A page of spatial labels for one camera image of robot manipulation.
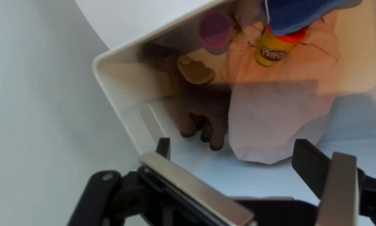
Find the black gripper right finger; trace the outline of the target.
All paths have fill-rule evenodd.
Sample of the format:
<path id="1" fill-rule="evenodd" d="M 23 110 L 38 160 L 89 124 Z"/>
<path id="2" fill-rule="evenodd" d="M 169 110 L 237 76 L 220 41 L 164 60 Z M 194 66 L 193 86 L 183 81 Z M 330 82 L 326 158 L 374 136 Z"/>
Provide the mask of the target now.
<path id="1" fill-rule="evenodd" d="M 354 155 L 335 151 L 315 226 L 357 226 L 359 173 Z"/>

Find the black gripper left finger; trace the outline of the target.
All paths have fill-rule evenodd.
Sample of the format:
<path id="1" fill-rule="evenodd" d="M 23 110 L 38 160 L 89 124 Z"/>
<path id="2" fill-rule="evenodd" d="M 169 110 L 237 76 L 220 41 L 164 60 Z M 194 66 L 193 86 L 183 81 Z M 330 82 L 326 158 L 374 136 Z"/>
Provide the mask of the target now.
<path id="1" fill-rule="evenodd" d="M 255 214 L 245 205 L 230 199 L 178 164 L 156 151 L 139 157 L 141 163 L 158 175 L 167 185 L 179 192 L 188 202 L 216 224 L 256 226 Z"/>

